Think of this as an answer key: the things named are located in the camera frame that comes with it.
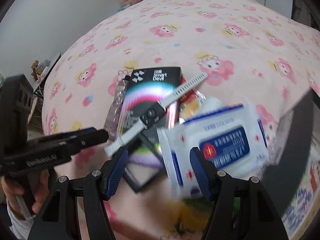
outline wet wipes pack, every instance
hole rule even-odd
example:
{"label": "wet wipes pack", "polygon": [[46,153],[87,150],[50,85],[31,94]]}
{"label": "wet wipes pack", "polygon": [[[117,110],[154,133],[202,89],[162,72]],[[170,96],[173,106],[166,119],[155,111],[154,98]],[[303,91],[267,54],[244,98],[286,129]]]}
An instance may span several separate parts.
{"label": "wet wipes pack", "polygon": [[223,107],[157,132],[174,198],[201,195],[189,159],[192,147],[217,169],[240,179],[248,179],[269,160],[262,124],[250,103]]}

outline pink bedsheet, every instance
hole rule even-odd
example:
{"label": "pink bedsheet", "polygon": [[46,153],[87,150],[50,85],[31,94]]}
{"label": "pink bedsheet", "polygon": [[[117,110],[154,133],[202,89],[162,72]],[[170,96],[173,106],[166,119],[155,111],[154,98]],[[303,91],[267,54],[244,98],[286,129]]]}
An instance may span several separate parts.
{"label": "pink bedsheet", "polygon": [[[101,129],[124,75],[180,66],[186,79],[209,74],[199,88],[206,96],[254,102],[270,143],[281,115],[309,87],[320,93],[319,42],[318,31],[254,0],[144,0],[99,23],[61,57],[45,84],[43,130]],[[57,171],[74,179],[105,160],[98,146]],[[172,207],[170,198],[167,179],[143,194],[122,181],[106,203],[118,239],[200,239],[207,215],[185,203]],[[181,220],[185,231],[177,234]],[[286,229],[292,235],[298,226]]]}

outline finger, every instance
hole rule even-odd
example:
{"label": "finger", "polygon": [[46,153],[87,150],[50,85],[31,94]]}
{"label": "finger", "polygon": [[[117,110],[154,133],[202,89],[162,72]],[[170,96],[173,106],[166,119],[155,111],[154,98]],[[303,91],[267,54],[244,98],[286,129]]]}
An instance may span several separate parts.
{"label": "finger", "polygon": [[16,181],[12,181],[4,177],[1,178],[1,184],[11,209],[17,212],[18,214],[21,214],[21,209],[17,202],[16,195],[21,195],[21,193],[23,194],[24,190],[23,188],[22,190],[20,188],[22,186],[18,184]]}
{"label": "finger", "polygon": [[48,187],[46,185],[39,184],[38,190],[35,193],[36,202],[43,203],[45,198],[48,196],[48,194],[49,194]]}
{"label": "finger", "polygon": [[41,171],[41,173],[39,174],[38,190],[34,195],[36,202],[43,203],[45,198],[47,197],[49,193],[48,178],[49,178],[48,170]]}
{"label": "finger", "polygon": [[40,172],[39,175],[39,182],[43,185],[45,185],[46,187],[48,187],[48,178],[49,178],[49,171],[48,170],[44,170]]}
{"label": "finger", "polygon": [[9,179],[8,177],[2,177],[1,184],[4,193],[14,194],[14,195],[23,195],[24,188],[15,180]]}
{"label": "finger", "polygon": [[35,202],[33,205],[32,205],[32,210],[34,213],[38,214],[41,207],[42,207],[42,204],[43,203],[40,203],[40,202]]}

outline white wall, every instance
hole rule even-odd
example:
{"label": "white wall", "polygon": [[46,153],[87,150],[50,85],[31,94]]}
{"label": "white wall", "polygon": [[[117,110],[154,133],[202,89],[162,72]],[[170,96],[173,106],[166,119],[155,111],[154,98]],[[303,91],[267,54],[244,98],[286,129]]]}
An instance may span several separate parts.
{"label": "white wall", "polygon": [[64,53],[122,0],[15,0],[0,23],[0,73],[32,80],[35,60]]}

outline white sleeve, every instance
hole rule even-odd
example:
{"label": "white sleeve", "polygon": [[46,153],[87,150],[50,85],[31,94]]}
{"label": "white sleeve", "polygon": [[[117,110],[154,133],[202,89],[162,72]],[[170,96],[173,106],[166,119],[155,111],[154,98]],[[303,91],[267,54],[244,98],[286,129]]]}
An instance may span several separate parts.
{"label": "white sleeve", "polygon": [[19,240],[27,240],[32,227],[32,223],[27,220],[19,220],[11,211],[9,204],[7,204],[7,210],[12,223],[12,227],[10,227],[12,233]]}

